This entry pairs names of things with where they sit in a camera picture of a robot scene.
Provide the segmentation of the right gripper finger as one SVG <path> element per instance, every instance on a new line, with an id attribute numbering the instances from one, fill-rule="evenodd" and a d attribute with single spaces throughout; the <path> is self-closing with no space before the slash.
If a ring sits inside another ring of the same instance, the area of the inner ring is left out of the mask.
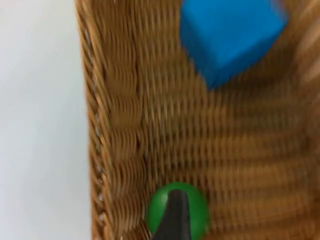
<path id="1" fill-rule="evenodd" d="M 188 195 L 179 189 L 172 190 L 152 240 L 191 240 L 189 210 Z"/>

